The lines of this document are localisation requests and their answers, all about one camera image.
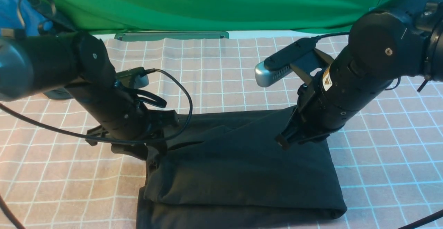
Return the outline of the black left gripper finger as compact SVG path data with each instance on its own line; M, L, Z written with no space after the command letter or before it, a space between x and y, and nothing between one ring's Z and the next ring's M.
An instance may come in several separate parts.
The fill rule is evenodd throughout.
M167 111L160 111L160 110L153 110L152 111L152 128L153 129L163 129L165 127L172 126L172 127L178 127L179 126L179 119L178 114L175 110L167 110Z
M158 169L161 164L161 159L166 156L168 152L168 145L166 142L146 143L147 148L147 169Z

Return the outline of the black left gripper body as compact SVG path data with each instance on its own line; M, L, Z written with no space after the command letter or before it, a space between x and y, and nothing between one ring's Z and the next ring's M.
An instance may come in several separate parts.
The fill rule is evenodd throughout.
M129 140L130 144L113 142L111 151L116 154L128 155L139 160L147 160L149 152L166 155L166 142L163 141L163 127L166 125L161 119L162 111L138 109L136 112L122 114L112 122L103 122L101 125L87 131L86 139L91 146L98 144L98 139Z

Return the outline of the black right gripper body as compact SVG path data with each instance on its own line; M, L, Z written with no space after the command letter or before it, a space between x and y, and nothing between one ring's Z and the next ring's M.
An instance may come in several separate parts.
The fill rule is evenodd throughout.
M320 86L303 84L297 94L297 105L282 132L285 142L321 142L343 127L339 109L326 98Z

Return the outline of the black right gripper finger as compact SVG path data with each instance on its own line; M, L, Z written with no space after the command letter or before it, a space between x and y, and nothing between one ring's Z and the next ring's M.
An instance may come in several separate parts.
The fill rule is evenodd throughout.
M282 134L278 134L275 137L275 141L280 145L282 150L287 150L291 147L291 145L288 142L288 140L286 139L286 137L284 137Z

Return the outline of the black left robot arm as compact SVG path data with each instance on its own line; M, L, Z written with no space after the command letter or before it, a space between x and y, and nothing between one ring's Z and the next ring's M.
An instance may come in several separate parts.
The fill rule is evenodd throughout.
M135 87L137 79L160 72L144 69L116 73L104 42L86 32L65 35L1 38L1 102L64 88L99 125L79 134L25 117L1 105L1 110L32 125L84 139L91 146L111 144L111 150L147 162L157 169L168 152L167 141L189 124L179 125L167 102Z

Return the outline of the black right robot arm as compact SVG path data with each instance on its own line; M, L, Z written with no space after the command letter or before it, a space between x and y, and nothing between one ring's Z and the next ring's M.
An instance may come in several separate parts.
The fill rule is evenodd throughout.
M359 18L333 60L301 38L265 60L303 81L297 105L276 141L320 142L386 90L395 79L422 76L420 92L442 81L442 0L389 0Z

